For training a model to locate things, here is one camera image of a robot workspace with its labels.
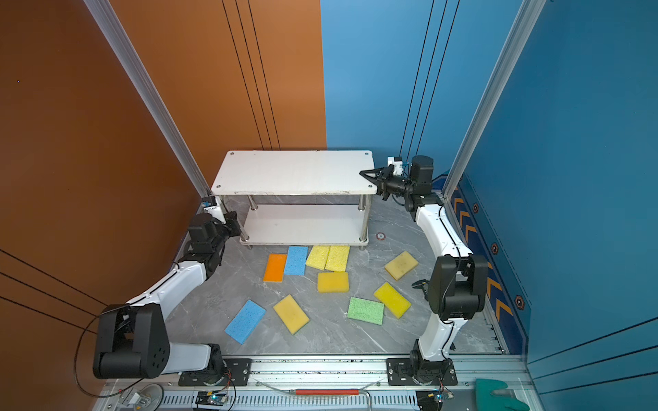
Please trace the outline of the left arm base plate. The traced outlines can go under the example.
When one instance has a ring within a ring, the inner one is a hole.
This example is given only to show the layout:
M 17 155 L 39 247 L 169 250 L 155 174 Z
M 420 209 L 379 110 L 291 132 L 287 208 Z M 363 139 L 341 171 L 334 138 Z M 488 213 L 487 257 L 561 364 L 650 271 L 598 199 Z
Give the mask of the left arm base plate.
M 183 387 L 226 387 L 231 384 L 236 387 L 246 386 L 251 371 L 250 358 L 224 359 L 222 373 L 211 370 L 185 372 L 179 376 L 178 385 Z

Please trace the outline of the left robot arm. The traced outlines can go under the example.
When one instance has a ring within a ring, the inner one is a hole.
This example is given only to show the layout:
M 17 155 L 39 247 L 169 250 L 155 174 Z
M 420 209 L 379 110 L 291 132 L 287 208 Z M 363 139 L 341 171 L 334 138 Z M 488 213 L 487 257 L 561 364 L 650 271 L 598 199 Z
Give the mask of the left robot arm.
M 217 385 L 227 378 L 217 344 L 171 342 L 166 319 L 221 265 L 226 243 L 240 236 L 236 212 L 218 219 L 202 212 L 190 221 L 183 257 L 159 282 L 99 316 L 94 351 L 96 378 L 156 378 L 180 374 L 184 383 Z

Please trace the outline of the white two-tier shelf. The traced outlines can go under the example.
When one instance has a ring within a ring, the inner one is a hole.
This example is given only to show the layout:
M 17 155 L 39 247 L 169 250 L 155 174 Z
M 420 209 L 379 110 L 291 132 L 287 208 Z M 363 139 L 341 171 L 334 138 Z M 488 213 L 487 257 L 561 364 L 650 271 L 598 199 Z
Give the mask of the white two-tier shelf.
M 245 246 L 368 246 L 370 151 L 230 151 L 212 184 L 244 197 Z

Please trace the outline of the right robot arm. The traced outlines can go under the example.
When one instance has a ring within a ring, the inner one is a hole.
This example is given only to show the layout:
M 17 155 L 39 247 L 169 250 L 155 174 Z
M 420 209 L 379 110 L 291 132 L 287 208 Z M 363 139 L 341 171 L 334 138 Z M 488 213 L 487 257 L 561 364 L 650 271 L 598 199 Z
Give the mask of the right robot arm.
M 404 199 L 404 208 L 422 229 L 435 254 L 430 279 L 420 282 L 432 314 L 410 352 L 408 366 L 394 365 L 390 385 L 457 385 L 449 350 L 461 328 L 483 311 L 488 261 L 465 245 L 447 215 L 447 202 L 433 191 L 434 161 L 416 156 L 408 175 L 398 157 L 382 168 L 360 171 L 383 200 Z

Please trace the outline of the thick yellow sponge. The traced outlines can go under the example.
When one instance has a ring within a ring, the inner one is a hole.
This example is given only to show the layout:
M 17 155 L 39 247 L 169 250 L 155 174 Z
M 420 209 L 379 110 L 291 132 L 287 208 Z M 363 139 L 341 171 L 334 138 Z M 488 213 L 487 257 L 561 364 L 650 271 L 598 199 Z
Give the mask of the thick yellow sponge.
M 321 294 L 347 293 L 350 291 L 347 272 L 320 272 L 317 277 L 317 289 Z

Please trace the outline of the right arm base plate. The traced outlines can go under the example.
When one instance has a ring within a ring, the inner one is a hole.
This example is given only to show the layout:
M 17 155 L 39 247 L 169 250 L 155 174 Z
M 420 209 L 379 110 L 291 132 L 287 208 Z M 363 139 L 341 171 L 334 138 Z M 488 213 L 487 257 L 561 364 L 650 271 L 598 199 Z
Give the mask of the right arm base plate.
M 390 386 L 457 386 L 458 377 L 451 359 L 412 362 L 410 358 L 388 358 L 387 381 Z

